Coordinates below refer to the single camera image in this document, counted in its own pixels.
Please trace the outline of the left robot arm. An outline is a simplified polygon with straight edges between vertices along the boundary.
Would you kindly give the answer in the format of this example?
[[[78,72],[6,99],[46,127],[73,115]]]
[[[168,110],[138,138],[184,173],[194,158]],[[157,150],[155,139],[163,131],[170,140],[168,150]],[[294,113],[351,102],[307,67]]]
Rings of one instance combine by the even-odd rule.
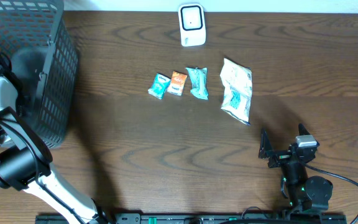
[[[0,188],[34,195],[68,223],[113,223],[89,196],[77,191],[55,168],[46,144],[20,117],[22,82],[0,52]]]

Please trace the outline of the teal Kleenex tissue pack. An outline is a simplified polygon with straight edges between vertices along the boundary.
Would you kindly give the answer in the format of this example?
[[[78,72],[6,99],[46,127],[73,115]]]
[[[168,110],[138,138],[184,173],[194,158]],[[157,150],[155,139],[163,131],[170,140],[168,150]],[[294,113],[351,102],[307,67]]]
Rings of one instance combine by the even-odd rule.
[[[158,99],[162,99],[171,79],[162,74],[156,74],[152,86],[148,89],[148,93]]]

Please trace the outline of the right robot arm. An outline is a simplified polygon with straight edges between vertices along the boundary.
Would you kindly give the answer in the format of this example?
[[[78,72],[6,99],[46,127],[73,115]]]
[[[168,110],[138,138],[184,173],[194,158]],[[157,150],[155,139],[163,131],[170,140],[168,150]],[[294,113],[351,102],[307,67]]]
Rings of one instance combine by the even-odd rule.
[[[268,160],[269,168],[282,171],[282,194],[290,200],[292,213],[322,212],[329,208],[333,184],[324,177],[309,176],[306,165],[316,157],[319,142],[306,128],[298,125],[295,142],[286,150],[276,151],[266,130],[260,132],[258,157]]]

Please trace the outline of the green wipes packet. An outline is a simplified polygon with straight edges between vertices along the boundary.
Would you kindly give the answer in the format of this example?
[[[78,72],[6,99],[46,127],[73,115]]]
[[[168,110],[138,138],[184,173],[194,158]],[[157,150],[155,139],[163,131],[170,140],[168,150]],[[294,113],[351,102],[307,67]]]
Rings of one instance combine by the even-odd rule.
[[[186,68],[191,80],[191,94],[198,99],[208,100],[207,83],[207,68]]]

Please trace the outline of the white yellow snack bag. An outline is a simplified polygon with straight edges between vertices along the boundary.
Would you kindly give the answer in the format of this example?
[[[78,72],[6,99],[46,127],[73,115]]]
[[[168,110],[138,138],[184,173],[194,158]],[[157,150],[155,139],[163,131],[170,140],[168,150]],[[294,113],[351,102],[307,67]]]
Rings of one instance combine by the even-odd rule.
[[[224,58],[219,76],[224,87],[221,109],[241,123],[250,126],[252,70],[250,67],[243,67]]]

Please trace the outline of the orange tissue pack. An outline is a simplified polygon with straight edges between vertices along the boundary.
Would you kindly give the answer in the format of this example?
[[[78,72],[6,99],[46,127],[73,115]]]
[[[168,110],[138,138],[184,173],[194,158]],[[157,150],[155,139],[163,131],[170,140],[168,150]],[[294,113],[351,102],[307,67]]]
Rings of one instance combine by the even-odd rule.
[[[182,96],[187,78],[188,76],[183,73],[173,72],[167,92],[176,96]]]

